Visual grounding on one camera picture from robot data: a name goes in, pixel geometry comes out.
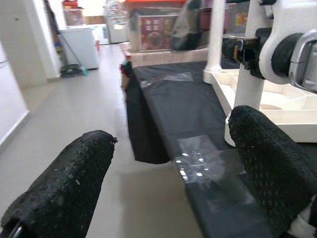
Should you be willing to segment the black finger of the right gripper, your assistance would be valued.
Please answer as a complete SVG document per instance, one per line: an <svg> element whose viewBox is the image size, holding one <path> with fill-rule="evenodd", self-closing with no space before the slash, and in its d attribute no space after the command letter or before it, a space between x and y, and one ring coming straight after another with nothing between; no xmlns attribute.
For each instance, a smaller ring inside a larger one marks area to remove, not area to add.
<svg viewBox="0 0 317 238"><path fill-rule="evenodd" d="M221 52L223 56L230 60L245 62L247 60L246 39L223 37Z"/></svg>

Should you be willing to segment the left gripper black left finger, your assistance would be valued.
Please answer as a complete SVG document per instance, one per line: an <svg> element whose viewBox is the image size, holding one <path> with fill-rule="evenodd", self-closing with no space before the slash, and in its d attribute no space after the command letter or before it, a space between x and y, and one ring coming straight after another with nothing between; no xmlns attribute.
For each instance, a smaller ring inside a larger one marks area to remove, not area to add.
<svg viewBox="0 0 317 238"><path fill-rule="evenodd" d="M9 205L0 238L85 238L116 143L95 130L68 144Z"/></svg>

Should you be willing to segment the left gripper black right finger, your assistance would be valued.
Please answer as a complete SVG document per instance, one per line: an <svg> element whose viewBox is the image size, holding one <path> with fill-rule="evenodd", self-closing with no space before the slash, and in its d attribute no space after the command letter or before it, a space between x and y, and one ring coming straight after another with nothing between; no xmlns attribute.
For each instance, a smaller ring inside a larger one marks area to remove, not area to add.
<svg viewBox="0 0 317 238"><path fill-rule="evenodd" d="M268 117L237 106L229 132L274 236L317 236L317 160Z"/></svg>

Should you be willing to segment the white plastic table leg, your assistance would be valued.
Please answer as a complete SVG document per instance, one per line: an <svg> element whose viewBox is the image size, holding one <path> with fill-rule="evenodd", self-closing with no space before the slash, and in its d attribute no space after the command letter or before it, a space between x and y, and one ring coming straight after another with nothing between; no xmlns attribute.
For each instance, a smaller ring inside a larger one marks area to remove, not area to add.
<svg viewBox="0 0 317 238"><path fill-rule="evenodd" d="M226 0L213 0L208 63L205 71L221 71L221 49Z"/></svg>
<svg viewBox="0 0 317 238"><path fill-rule="evenodd" d="M246 39L255 38L256 30L272 26L272 20L266 16L265 7L260 0L250 0L248 20L245 31ZM251 75L249 70L240 65L234 106L247 105L256 110L260 108L264 81Z"/></svg>

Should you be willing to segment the white plastic children table top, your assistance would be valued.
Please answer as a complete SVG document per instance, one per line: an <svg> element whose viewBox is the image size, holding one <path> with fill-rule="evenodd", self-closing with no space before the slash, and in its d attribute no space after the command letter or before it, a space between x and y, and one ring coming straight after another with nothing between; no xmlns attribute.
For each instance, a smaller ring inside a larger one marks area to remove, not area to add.
<svg viewBox="0 0 317 238"><path fill-rule="evenodd" d="M239 69L205 71L204 82L211 84L225 113L225 140L234 145L229 133L228 118L233 110ZM317 95L290 84L264 81L260 108L276 126L299 143L317 143Z"/></svg>

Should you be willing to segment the clear plastic storage box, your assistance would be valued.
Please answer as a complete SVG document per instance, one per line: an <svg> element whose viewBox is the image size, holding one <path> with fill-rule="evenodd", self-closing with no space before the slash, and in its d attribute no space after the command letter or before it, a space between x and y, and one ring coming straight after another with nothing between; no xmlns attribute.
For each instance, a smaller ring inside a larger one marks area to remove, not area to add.
<svg viewBox="0 0 317 238"><path fill-rule="evenodd" d="M246 31L250 0L226 0L224 34L244 36Z"/></svg>

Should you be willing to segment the clear tape cross patch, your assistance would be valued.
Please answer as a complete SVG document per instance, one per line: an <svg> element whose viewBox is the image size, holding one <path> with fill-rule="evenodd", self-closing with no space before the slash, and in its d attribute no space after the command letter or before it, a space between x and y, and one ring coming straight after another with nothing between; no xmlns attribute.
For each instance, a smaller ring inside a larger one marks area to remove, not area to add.
<svg viewBox="0 0 317 238"><path fill-rule="evenodd" d="M246 172L237 149L217 149L209 136L179 139L181 155L174 158L183 182L205 188L215 184L228 191L244 190Z"/></svg>

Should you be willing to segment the beige cloth covered bench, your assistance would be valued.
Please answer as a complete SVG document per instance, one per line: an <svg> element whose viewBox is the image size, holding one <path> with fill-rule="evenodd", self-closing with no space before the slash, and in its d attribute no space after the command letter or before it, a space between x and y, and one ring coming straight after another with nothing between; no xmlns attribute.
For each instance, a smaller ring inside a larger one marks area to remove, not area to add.
<svg viewBox="0 0 317 238"><path fill-rule="evenodd" d="M172 51L158 51L158 52L138 52L134 53L130 49L129 42L119 44L127 61L132 63L132 67L184 63L206 61L208 59L208 48L172 52Z"/></svg>

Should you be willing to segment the black table cloth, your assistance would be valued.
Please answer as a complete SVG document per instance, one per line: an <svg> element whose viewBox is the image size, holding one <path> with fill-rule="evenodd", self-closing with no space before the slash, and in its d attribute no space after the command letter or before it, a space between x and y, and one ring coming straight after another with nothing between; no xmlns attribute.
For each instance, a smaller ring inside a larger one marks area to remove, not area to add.
<svg viewBox="0 0 317 238"><path fill-rule="evenodd" d="M203 81L204 67L204 62L188 62L131 69L125 89L126 108L129 137L137 161L150 164L171 161L181 177L174 164L174 158L181 155L179 139L207 135L217 149L237 149L224 138L225 113L213 87ZM317 160L317 144L300 146ZM215 184L208 189L183 182L205 238L317 238L272 235L251 193L247 173L243 181L245 189L233 191Z"/></svg>

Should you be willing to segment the red printed box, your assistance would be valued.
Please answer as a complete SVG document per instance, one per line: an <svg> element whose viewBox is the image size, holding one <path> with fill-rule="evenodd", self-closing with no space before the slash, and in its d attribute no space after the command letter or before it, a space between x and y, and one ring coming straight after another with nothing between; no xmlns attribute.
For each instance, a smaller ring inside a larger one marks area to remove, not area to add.
<svg viewBox="0 0 317 238"><path fill-rule="evenodd" d="M176 15L140 16L140 51L169 51L176 19Z"/></svg>

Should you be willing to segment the mop with teal head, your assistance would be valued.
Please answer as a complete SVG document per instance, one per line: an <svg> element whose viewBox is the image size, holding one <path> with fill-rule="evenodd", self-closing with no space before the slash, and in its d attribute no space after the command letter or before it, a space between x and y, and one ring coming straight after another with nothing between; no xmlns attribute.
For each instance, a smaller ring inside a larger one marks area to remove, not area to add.
<svg viewBox="0 0 317 238"><path fill-rule="evenodd" d="M65 39L65 37L61 34L60 35L61 38L64 40L65 44L68 46L69 50L71 51L71 53L73 54L73 56L75 57L75 59L77 60L81 70L82 70L82 74L84 76L88 76L88 70L82 65L81 61L78 59L77 55L75 54L75 52L73 51L72 47L69 45L68 41Z"/></svg>

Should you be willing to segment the white chest freezer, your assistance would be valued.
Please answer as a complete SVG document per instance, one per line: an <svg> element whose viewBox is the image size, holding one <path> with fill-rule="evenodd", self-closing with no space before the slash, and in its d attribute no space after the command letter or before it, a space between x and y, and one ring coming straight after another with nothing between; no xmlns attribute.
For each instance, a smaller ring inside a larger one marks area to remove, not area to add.
<svg viewBox="0 0 317 238"><path fill-rule="evenodd" d="M86 69L99 68L95 38L91 28L68 28L60 30ZM68 64L78 64L77 60L60 36Z"/></svg>

